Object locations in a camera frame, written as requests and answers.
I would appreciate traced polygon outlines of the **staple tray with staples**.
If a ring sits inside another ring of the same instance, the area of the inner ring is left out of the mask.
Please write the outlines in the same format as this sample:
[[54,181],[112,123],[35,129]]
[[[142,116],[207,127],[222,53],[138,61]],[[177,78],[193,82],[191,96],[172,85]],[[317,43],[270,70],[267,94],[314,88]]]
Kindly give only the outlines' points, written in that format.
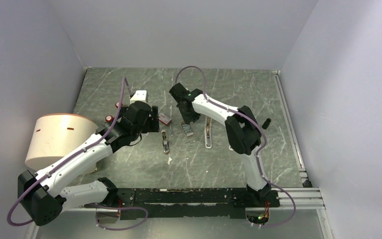
[[194,132],[193,132],[193,130],[189,124],[187,124],[185,122],[181,122],[181,127],[182,127],[183,132],[186,135],[186,137],[190,137],[190,136],[194,135]]

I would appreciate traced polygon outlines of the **red staple box sleeve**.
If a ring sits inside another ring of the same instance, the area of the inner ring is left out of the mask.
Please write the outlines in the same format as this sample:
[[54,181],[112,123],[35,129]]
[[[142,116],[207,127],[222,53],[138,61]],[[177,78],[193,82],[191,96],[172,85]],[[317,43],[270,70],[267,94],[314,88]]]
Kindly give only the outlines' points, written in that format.
[[165,126],[170,126],[170,124],[172,123],[172,120],[163,113],[159,113],[159,121]]

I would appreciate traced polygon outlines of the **long white stapler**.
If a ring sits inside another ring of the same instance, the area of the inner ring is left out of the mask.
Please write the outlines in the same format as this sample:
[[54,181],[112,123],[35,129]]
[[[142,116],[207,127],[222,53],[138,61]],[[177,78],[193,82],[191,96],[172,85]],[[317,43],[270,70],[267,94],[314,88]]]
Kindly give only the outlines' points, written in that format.
[[211,140],[211,118],[206,116],[205,118],[205,147],[207,149],[212,148]]

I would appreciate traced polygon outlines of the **small beige stapler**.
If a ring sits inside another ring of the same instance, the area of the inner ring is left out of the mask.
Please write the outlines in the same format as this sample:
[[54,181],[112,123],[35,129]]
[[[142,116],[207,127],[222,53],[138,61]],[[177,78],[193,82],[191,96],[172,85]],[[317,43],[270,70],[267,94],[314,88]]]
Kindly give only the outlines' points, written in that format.
[[170,153],[170,146],[169,146],[169,141],[168,141],[168,137],[167,137],[166,131],[162,130],[161,131],[161,135],[162,135],[163,151],[164,151],[165,154],[169,154]]

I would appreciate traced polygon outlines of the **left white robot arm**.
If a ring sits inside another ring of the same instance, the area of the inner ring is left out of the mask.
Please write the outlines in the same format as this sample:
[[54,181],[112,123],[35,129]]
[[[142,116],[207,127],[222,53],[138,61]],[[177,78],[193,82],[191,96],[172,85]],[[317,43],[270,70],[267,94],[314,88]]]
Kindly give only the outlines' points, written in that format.
[[89,166],[114,154],[149,132],[159,132],[159,109],[136,101],[118,109],[117,116],[105,122],[82,145],[50,166],[35,173],[26,170],[17,179],[17,204],[30,215],[30,221],[43,226],[62,212],[98,204],[119,206],[118,188],[106,177],[78,186],[70,182]]

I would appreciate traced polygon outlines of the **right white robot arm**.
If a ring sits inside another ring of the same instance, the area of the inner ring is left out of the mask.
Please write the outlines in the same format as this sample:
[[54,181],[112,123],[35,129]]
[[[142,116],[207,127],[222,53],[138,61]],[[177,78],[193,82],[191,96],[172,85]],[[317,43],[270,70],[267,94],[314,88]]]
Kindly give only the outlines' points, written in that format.
[[266,146],[267,139],[251,109],[226,105],[202,90],[189,91],[181,83],[175,84],[169,93],[177,102],[185,123],[196,122],[205,115],[225,126],[229,145],[244,162],[250,203],[261,206],[266,202],[271,185],[265,176],[260,151]]

